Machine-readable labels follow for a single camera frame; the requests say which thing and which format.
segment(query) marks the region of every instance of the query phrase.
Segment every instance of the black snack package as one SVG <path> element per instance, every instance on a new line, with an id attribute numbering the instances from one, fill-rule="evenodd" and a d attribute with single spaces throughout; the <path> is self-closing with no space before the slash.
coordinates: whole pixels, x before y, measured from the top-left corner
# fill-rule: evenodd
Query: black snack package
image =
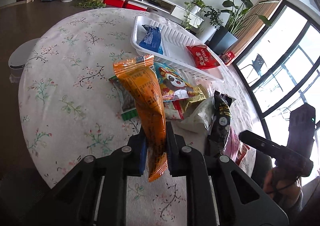
<path id="1" fill-rule="evenodd" d="M 214 107 L 211 133 L 208 135 L 204 154 L 206 156 L 218 156 L 224 148 L 230 133 L 231 113 L 230 105 L 233 98 L 228 95 L 214 92 Z"/>

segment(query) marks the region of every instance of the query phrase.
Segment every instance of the white plastic tray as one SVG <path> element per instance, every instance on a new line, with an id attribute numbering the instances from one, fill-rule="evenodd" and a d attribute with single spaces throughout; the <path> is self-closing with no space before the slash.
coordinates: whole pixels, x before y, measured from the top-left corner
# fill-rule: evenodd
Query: white plastic tray
<path id="1" fill-rule="evenodd" d="M 152 25 L 161 28 L 163 55 L 139 46 L 139 43 L 146 35 L 146 30 L 142 25 Z M 220 67 L 208 70 L 200 70 L 195 67 L 195 62 L 185 46 L 199 44 L 200 42 L 191 38 L 191 36 L 189 37 L 181 33 L 179 30 L 172 29 L 148 17 L 137 16 L 135 18 L 135 24 L 131 35 L 131 45 L 137 50 L 137 53 L 140 56 L 151 54 L 155 56 L 155 61 L 157 62 L 167 64 L 206 80 L 224 82 L 224 77 L 220 72 Z M 214 58 L 218 58 L 213 52 L 210 53 Z"/>

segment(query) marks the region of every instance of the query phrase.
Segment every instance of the orange wrapper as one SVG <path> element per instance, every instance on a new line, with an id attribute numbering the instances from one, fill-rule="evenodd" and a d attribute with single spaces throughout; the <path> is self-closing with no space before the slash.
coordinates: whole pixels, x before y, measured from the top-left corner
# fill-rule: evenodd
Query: orange wrapper
<path id="1" fill-rule="evenodd" d="M 160 86 L 153 66 L 153 55 L 138 56 L 113 64 L 122 86 L 135 100 L 141 125 L 148 140 L 149 182 L 167 169 L 165 115 Z"/>

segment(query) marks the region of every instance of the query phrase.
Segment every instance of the cartoon panda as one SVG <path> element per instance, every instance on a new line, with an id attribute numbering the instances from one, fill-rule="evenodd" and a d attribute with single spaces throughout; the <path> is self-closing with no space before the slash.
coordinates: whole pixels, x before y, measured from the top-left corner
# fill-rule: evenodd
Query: cartoon panda
<path id="1" fill-rule="evenodd" d="M 159 68 L 160 74 L 162 75 L 163 84 L 168 87 L 168 89 L 174 91 L 175 98 L 185 99 L 188 92 L 193 92 L 193 88 L 186 85 L 184 80 L 176 75 L 175 73 L 168 73 L 167 70 Z"/>

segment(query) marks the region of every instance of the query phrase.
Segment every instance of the round table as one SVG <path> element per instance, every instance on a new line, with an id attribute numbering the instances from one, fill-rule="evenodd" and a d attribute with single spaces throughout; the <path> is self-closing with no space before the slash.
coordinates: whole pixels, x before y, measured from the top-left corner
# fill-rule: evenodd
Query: round table
<path id="1" fill-rule="evenodd" d="M 193 37 L 153 13 L 105 8 L 60 21 L 35 45 L 20 81 L 20 117 L 30 155 L 51 188 L 83 157 L 109 155 L 139 132 L 139 118 L 121 119 L 117 91 L 108 81 L 114 76 L 113 62 L 137 56 L 130 36 L 139 15 Z M 231 106 L 236 133 L 251 129 L 244 94 L 220 63 L 225 82 L 206 86 L 236 98 Z M 173 127 L 188 145 L 203 152 L 204 137 Z M 254 160 L 255 150 L 250 149 L 241 163 L 249 176 Z M 127 225 L 187 225 L 185 177 L 172 178 L 166 171 L 148 183 L 145 171 L 142 177 L 128 178 L 127 190 Z"/>

